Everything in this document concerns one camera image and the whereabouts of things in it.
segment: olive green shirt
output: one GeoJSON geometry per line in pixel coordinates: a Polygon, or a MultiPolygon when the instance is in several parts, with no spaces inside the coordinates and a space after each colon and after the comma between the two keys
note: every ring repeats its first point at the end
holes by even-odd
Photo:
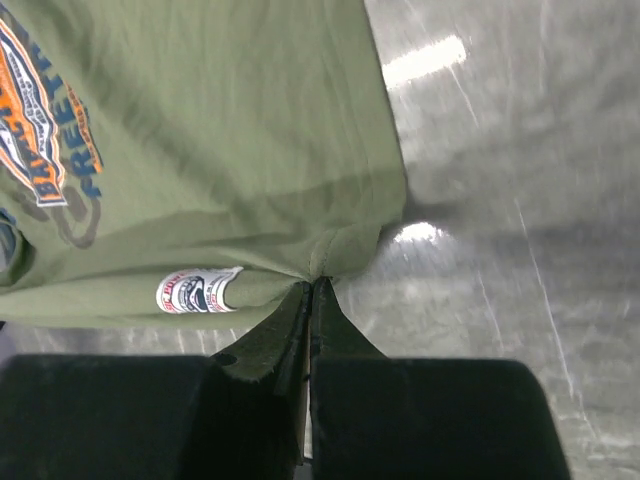
{"type": "Polygon", "coordinates": [[[399,220],[361,0],[0,2],[1,319],[248,327],[399,220]]]}

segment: white label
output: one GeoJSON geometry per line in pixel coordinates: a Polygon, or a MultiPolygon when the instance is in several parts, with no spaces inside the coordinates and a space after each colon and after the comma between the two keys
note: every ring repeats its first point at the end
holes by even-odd
{"type": "Polygon", "coordinates": [[[224,292],[242,267],[222,270],[182,270],[166,277],[156,302],[167,313],[226,313],[235,309],[224,302],[224,292]]]}

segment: concrete floor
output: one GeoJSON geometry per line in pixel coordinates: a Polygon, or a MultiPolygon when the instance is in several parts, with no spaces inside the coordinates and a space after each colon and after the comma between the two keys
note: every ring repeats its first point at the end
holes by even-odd
{"type": "MultiPolygon", "coordinates": [[[[640,478],[640,3],[368,0],[407,225],[347,315],[389,355],[508,357],[574,476],[640,478]]],[[[22,352],[213,353],[240,331],[7,327],[22,352]]]]}

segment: gray floor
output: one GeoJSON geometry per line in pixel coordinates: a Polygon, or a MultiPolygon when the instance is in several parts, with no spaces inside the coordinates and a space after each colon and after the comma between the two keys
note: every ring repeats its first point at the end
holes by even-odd
{"type": "MultiPolygon", "coordinates": [[[[526,362],[575,478],[639,479],[640,2],[367,4],[412,206],[345,312],[390,355],[526,362]]],[[[8,332],[141,354],[244,333],[8,332]]]]}

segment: floor scratch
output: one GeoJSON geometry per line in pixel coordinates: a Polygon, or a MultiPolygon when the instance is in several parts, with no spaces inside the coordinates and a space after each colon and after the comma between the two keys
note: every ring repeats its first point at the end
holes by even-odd
{"type": "Polygon", "coordinates": [[[465,92],[464,88],[462,88],[462,85],[460,84],[460,80],[458,80],[458,75],[456,75],[456,72],[453,70],[453,68],[449,68],[449,71],[451,72],[453,79],[456,81],[456,85],[458,85],[458,88],[460,89],[460,93],[462,93],[462,96],[464,97],[464,101],[467,104],[469,113],[471,113],[471,117],[473,117],[473,123],[476,124],[477,128],[480,128],[480,123],[478,122],[478,116],[476,115],[476,112],[473,109],[473,105],[471,104],[471,99],[469,98],[469,95],[467,95],[467,92],[465,92]]]}
{"type": "Polygon", "coordinates": [[[538,45],[538,71],[540,93],[544,93],[544,77],[547,73],[547,59],[544,53],[544,47],[547,36],[547,20],[549,19],[549,0],[542,0],[540,5],[540,43],[538,45]]]}
{"type": "Polygon", "coordinates": [[[540,289],[542,290],[542,295],[544,298],[545,308],[547,310],[547,317],[549,319],[549,323],[551,325],[551,329],[553,330],[553,336],[556,343],[556,348],[558,349],[558,355],[560,356],[560,362],[562,363],[562,369],[564,371],[564,376],[567,380],[567,385],[569,386],[569,396],[571,399],[574,399],[575,389],[573,385],[573,380],[571,379],[571,374],[569,373],[569,367],[567,365],[567,358],[564,354],[564,347],[562,346],[562,340],[560,339],[560,334],[558,333],[558,326],[556,325],[555,320],[553,319],[553,313],[551,312],[551,304],[549,303],[549,295],[547,295],[547,288],[544,286],[544,282],[542,281],[542,275],[540,274],[540,268],[538,267],[538,261],[536,260],[536,256],[533,253],[533,246],[531,245],[531,240],[529,239],[529,232],[527,231],[527,225],[525,224],[524,217],[522,215],[522,209],[520,208],[520,202],[518,199],[514,199],[516,204],[516,208],[518,209],[518,215],[520,216],[520,223],[522,224],[522,230],[524,232],[524,237],[527,240],[527,245],[529,247],[529,256],[531,257],[531,262],[533,263],[533,268],[536,272],[536,277],[538,279],[538,285],[540,285],[540,289]]]}
{"type": "Polygon", "coordinates": [[[511,118],[513,111],[513,61],[511,60],[511,46],[509,42],[509,5],[510,0],[503,0],[502,3],[502,44],[507,60],[507,119],[511,118]]]}
{"type": "Polygon", "coordinates": [[[484,297],[484,303],[487,305],[487,311],[489,312],[489,316],[493,321],[493,326],[496,330],[496,337],[498,342],[500,342],[500,356],[504,357],[504,342],[502,341],[502,332],[500,331],[500,324],[498,323],[498,319],[496,318],[495,312],[493,311],[493,307],[491,306],[491,302],[489,302],[489,297],[487,297],[487,290],[484,286],[484,280],[482,280],[482,274],[478,272],[478,281],[480,282],[480,287],[482,288],[482,296],[484,297]]]}

